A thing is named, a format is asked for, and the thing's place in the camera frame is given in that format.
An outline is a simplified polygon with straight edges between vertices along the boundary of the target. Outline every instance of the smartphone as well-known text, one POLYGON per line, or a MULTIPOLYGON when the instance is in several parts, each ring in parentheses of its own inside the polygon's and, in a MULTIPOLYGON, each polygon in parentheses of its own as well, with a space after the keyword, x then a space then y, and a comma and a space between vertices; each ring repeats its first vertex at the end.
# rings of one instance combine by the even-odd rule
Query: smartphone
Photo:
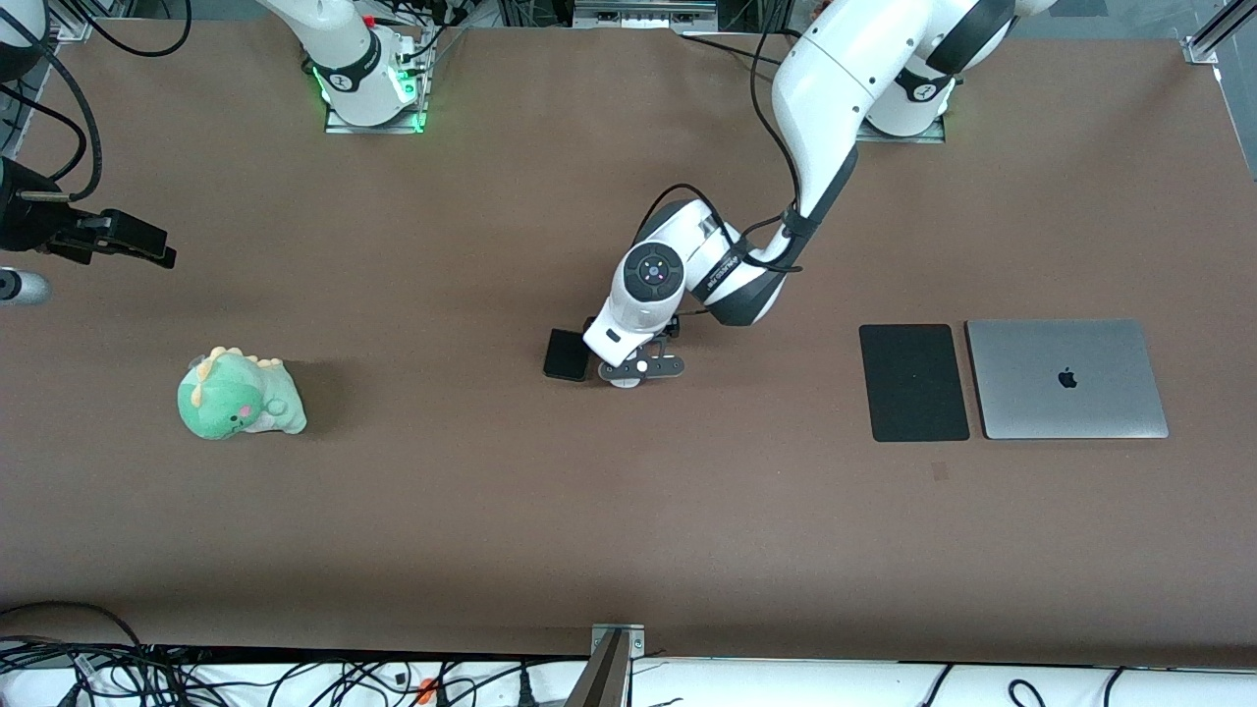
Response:
POLYGON ((542 371, 552 379, 583 381, 590 370, 590 347, 579 332, 551 330, 551 342, 546 347, 546 365, 542 371))

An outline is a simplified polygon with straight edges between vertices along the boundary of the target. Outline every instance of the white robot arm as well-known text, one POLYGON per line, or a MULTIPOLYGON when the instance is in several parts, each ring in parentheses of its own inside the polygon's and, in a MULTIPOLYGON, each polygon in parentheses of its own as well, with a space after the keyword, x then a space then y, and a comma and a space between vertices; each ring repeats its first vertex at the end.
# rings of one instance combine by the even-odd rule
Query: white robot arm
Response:
POLYGON ((349 0, 258 0, 279 15, 314 63, 323 98, 347 123, 377 126, 416 101, 415 42, 367 26, 349 0))
MULTIPOLYGON (((602 369, 615 370, 637 357, 671 321, 683 288, 723 325, 759 321, 851 176, 861 122, 869 118, 891 133, 921 132, 945 108, 954 75, 999 44, 1018 9, 1032 14, 1051 4, 831 4, 773 79, 773 112, 798 170, 798 204, 782 214, 781 226, 764 248, 749 245, 701 195, 656 211, 620 262, 611 296, 585 333, 586 345, 606 361, 602 369), (931 88, 926 92, 920 86, 931 88)), ((625 371, 627 377, 608 380, 631 387, 637 381, 625 371)))

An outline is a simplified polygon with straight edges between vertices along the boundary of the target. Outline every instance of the silver laptop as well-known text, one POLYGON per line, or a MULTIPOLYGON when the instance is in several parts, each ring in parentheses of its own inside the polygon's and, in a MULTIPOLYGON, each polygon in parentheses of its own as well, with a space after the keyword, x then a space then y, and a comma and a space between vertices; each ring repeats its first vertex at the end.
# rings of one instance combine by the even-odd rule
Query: silver laptop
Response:
POLYGON ((965 328, 988 438, 1169 435, 1135 320, 980 320, 965 328))

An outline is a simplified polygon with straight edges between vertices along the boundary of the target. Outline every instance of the cable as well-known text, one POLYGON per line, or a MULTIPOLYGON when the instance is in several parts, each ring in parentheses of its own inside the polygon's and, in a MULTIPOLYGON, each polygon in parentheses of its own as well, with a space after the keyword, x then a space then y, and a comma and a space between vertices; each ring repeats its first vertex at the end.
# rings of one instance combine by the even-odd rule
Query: cable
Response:
POLYGON ((519 669, 519 703, 517 707, 537 707, 537 697, 533 696, 533 679, 528 676, 528 665, 520 663, 519 669))
POLYGON ((934 704, 934 698, 939 696, 939 689, 943 688, 943 681, 947 679, 947 674, 950 673, 954 667, 955 663, 943 665, 943 672, 939 673, 939 677, 934 678, 934 684, 930 686, 930 692, 925 696, 925 701, 921 702, 920 707, 931 707, 934 704))
POLYGON ((18 21, 9 10, 0 8, 0 20, 9 24, 18 34, 21 35, 31 47, 38 47, 39 52, 48 59, 53 69, 60 74, 62 79, 65 81, 65 86, 70 89, 74 96, 74 101, 79 104, 79 111, 83 111, 83 120, 87 122, 87 135, 88 141, 92 145, 92 176, 88 177, 87 186, 82 191, 77 191, 70 195, 53 191, 23 191, 19 194, 20 198, 30 201, 79 201, 92 195, 96 191, 97 185, 101 184, 101 171, 104 169, 104 157, 101 153, 101 131, 96 125, 96 116, 92 114, 92 107, 87 103, 87 97, 83 96, 83 89, 79 88, 78 82, 70 75, 69 69, 62 64, 60 59, 57 58, 57 53, 49 49, 38 36, 35 36, 26 25, 18 21))
MULTIPOLYGON (((782 8, 787 0, 778 0, 774 8, 782 8)), ((777 11, 774 9, 773 14, 769 15, 769 20, 776 16, 777 11)), ((764 23, 764 30, 759 34, 759 44, 755 47, 755 58, 750 60, 750 106, 755 109, 755 117, 759 118, 759 125, 764 126, 768 135, 772 136, 773 142, 777 143, 777 148, 781 150, 782 157, 786 159, 786 166, 789 167, 789 180, 794 185, 794 201, 793 208, 799 206, 799 185, 798 185, 798 167, 794 166, 794 157, 791 156, 789 150, 782 141, 773 126, 768 123, 768 118, 764 117, 764 111, 759 107, 759 92, 755 88, 755 69, 759 68, 759 62, 764 53, 764 43, 768 42, 769 29, 772 23, 764 23)))
MULTIPOLYGON (((21 82, 21 81, 16 82, 16 84, 18 84, 18 94, 20 96, 23 87, 26 86, 26 84, 24 82, 21 82)), ((14 118, 15 118, 15 121, 20 121, 21 120, 21 108, 18 108, 18 114, 14 116, 14 118)), ((21 126, 18 122, 9 122, 8 120, 5 120, 4 125, 9 126, 9 136, 4 138, 4 146, 0 147, 0 152, 8 150, 9 145, 13 143, 13 138, 18 137, 18 133, 21 132, 21 126)))
POLYGON ((728 23, 725 23, 725 25, 724 25, 723 28, 720 28, 720 31, 729 31, 729 28, 732 28, 732 26, 733 26, 733 23, 735 23, 735 21, 738 21, 739 19, 742 19, 742 15, 745 15, 745 14, 747 14, 747 10, 749 10, 749 9, 750 9, 750 5, 753 5, 753 4, 754 4, 754 1, 755 1, 755 0, 747 0, 747 4, 745 4, 745 5, 743 5, 743 6, 742 6, 742 9, 740 9, 740 10, 738 10, 738 13, 737 13, 737 14, 734 14, 734 15, 733 15, 733 19, 730 19, 730 20, 729 20, 728 23))
POLYGON ((52 109, 52 108, 49 108, 49 107, 39 103, 38 101, 31 101, 30 98, 26 98, 25 96, 21 94, 21 91, 14 91, 14 89, 9 88, 8 86, 0 84, 0 93, 4 93, 9 98, 13 98, 14 101, 16 101, 16 102, 21 103, 23 106, 30 108, 31 111, 39 111, 40 113, 43 113, 43 114, 45 114, 45 116, 48 116, 48 117, 50 117, 50 118, 60 122, 65 127, 68 127, 72 131, 74 131, 74 136, 78 138, 78 147, 74 150, 74 156, 70 157, 69 162, 65 162, 64 167, 62 167, 62 169, 57 170, 55 172, 53 172, 52 175, 49 175, 48 179, 50 179, 53 181, 57 181, 57 180, 62 179, 63 176, 65 176, 65 175, 70 174, 72 171, 74 171, 74 167, 77 167, 79 165, 79 162, 83 161, 83 155, 87 153, 87 136, 83 135, 83 128, 78 127, 78 123, 75 123, 74 121, 67 118, 59 111, 54 111, 54 109, 52 109))
POLYGON ((484 687, 484 686, 486 686, 486 684, 489 684, 491 682, 499 681, 499 679, 502 679, 502 678, 504 678, 507 676, 518 673, 520 671, 527 671, 530 667, 546 665, 547 663, 561 663, 561 662, 566 662, 566 660, 567 660, 567 658, 541 658, 538 660, 525 660, 525 662, 520 663, 519 665, 517 665, 514 668, 509 668, 509 669, 502 671, 500 673, 493 674, 493 676, 490 676, 490 677, 488 677, 488 678, 485 678, 485 679, 483 679, 483 681, 480 681, 478 683, 474 683, 470 689, 468 689, 466 692, 460 693, 454 699, 450 699, 450 707, 454 707, 454 704, 456 704, 460 699, 463 699, 468 694, 473 694, 474 696, 476 692, 479 692, 479 689, 481 687, 484 687))
POLYGON ((695 196, 699 198, 700 201, 703 201, 704 205, 706 205, 706 208, 711 211, 711 218, 715 220, 715 223, 718 223, 720 225, 720 233, 724 235, 724 240, 729 245, 729 248, 732 248, 732 249, 740 249, 743 252, 742 253, 742 260, 743 262, 749 263, 752 265, 760 267, 760 268, 763 268, 763 269, 766 269, 766 270, 768 270, 771 273, 797 273, 797 272, 799 272, 799 270, 803 269, 803 268, 799 268, 797 265, 791 265, 788 268, 783 268, 781 265, 774 265, 772 263, 767 263, 764 260, 760 260, 760 259, 750 255, 749 248, 747 248, 747 244, 749 242, 747 239, 742 239, 740 242, 739 240, 734 240, 733 235, 729 234, 729 228, 725 224, 724 218, 720 215, 720 211, 716 210, 715 204, 713 204, 711 200, 708 199, 706 194, 703 194, 703 191, 700 191, 699 187, 694 186, 693 184, 686 184, 686 182, 676 182, 672 186, 669 186, 667 189, 665 189, 662 192, 660 192, 659 196, 655 198, 654 204, 650 205, 650 209, 646 211, 646 215, 642 216, 641 223, 637 224, 637 230, 635 231, 635 235, 634 235, 635 239, 636 239, 636 234, 641 233, 641 229, 646 228, 646 221, 649 221, 650 216, 654 215, 655 209, 659 208, 659 204, 665 198, 667 198, 669 194, 671 194, 674 191, 678 191, 678 190, 681 190, 681 189, 693 192, 695 196))
POLYGON ((776 216, 773 216, 771 219, 764 219, 764 220, 762 220, 759 223, 750 224, 749 226, 747 226, 747 230, 742 231, 742 237, 747 238, 748 235, 755 233, 757 230, 759 230, 759 229, 762 229, 764 226, 771 226, 771 225, 776 224, 779 220, 782 220, 782 215, 777 214, 776 216))
POLYGON ((436 40, 441 38, 441 33, 445 31, 445 28, 447 28, 447 26, 450 26, 450 25, 441 25, 441 26, 436 28, 436 33, 432 34, 432 39, 430 39, 427 42, 427 44, 425 44, 424 47, 421 47, 419 49, 415 49, 415 52, 411 53, 411 54, 405 54, 401 58, 401 60, 402 62, 409 62, 409 60, 414 59, 415 57, 419 57, 424 52, 427 52, 429 49, 431 49, 432 47, 435 47, 436 45, 436 40))
MULTIPOLYGON (((678 36, 680 36, 681 39, 685 39, 686 42, 696 42, 699 44, 706 44, 708 47, 715 47, 716 49, 723 49, 723 50, 725 50, 725 52, 728 52, 730 54, 737 54, 739 57, 745 57, 748 59, 754 59, 755 58, 755 55, 752 54, 750 52, 744 52, 744 50, 734 48, 734 47, 728 47, 728 45, 720 44, 719 42, 711 42, 711 40, 708 40, 708 39, 703 39, 701 36, 690 36, 688 34, 680 34, 678 36)), ((766 63, 766 64, 773 64, 773 65, 777 65, 777 67, 782 65, 782 63, 778 62, 777 59, 769 59, 768 57, 760 57, 759 60, 763 62, 763 63, 766 63)))
POLYGON ((106 31, 101 26, 99 23, 97 23, 94 19, 92 19, 91 13, 83 5, 83 0, 69 0, 69 1, 70 1, 70 4, 73 4, 75 6, 75 9, 78 9, 79 13, 83 14, 83 19, 87 20, 87 24, 92 25, 92 29, 94 29, 96 31, 101 33, 101 36, 103 36, 109 44, 113 44, 118 49, 122 49, 127 54, 132 54, 134 57, 145 57, 145 58, 150 58, 150 59, 153 59, 153 58, 157 58, 157 57, 168 57, 168 55, 173 54, 175 52, 178 52, 180 47, 182 47, 184 43, 187 42, 187 35, 192 33, 192 0, 184 0, 184 13, 185 13, 185 16, 184 16, 184 31, 178 35, 178 39, 175 40, 175 44, 171 44, 170 47, 167 47, 165 49, 157 49, 157 50, 152 50, 152 52, 145 50, 145 49, 136 49, 134 47, 128 47, 128 45, 123 44, 117 38, 114 38, 112 34, 109 34, 108 31, 106 31))
POLYGON ((1116 671, 1109 676, 1109 679, 1104 683, 1104 707, 1109 707, 1109 696, 1112 694, 1112 684, 1117 682, 1117 677, 1126 671, 1125 667, 1119 665, 1116 671))
POLYGON ((1017 678, 1013 682, 1008 683, 1008 699, 1011 699, 1013 704, 1016 704, 1017 707, 1047 707, 1047 704, 1043 702, 1043 696, 1038 693, 1038 689, 1036 689, 1035 686, 1029 684, 1028 682, 1021 678, 1017 678), (1026 689, 1028 689, 1029 693, 1035 696, 1035 699, 1038 702, 1038 704, 1032 706, 1022 702, 1021 698, 1017 697, 1018 687, 1024 687, 1026 689))
MULTIPOLYGON (((6 14, 8 13, 5 13, 4 9, 0 9, 0 18, 3 18, 6 14)), ((140 647, 140 637, 136 635, 134 629, 132 629, 131 625, 127 624, 127 621, 123 621, 113 611, 111 611, 111 610, 108 610, 108 609, 106 609, 103 606, 97 606, 96 604, 88 604, 87 601, 57 601, 57 600, 50 600, 50 601, 31 601, 30 604, 19 604, 16 606, 10 606, 8 609, 0 609, 0 618, 8 616, 10 614, 16 614, 16 613, 20 613, 20 611, 29 611, 29 610, 33 610, 33 609, 82 609, 82 610, 85 610, 85 611, 92 611, 92 613, 99 614, 99 615, 109 619, 111 621, 113 621, 113 625, 116 625, 119 629, 122 629, 122 633, 127 634, 127 638, 131 639, 131 644, 132 645, 134 645, 136 648, 140 647)))

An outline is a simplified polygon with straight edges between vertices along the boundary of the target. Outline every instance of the brown table surface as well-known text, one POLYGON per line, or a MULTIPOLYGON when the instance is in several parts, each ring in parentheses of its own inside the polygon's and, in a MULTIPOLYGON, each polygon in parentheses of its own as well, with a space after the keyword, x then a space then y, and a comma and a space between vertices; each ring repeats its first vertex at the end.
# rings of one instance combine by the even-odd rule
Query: brown table surface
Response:
MULTIPOLYGON (((1257 199, 1173 43, 1009 42, 947 146, 861 148, 763 322, 686 322, 685 376, 634 391, 543 377, 547 337, 597 311, 662 186, 738 224, 784 205, 740 59, 469 31, 426 135, 349 137, 274 20, 63 55, 104 138, 85 205, 180 255, 5 254, 57 293, 3 311, 4 603, 178 643, 579 652, 625 620, 674 654, 1257 662, 1257 199), (1170 438, 982 439, 960 327, 984 317, 1139 318, 1170 438), (872 440, 870 322, 954 327, 974 439, 872 440), (308 433, 184 429, 215 345, 290 361, 308 433)), ((40 118, 23 161, 72 145, 40 118)))

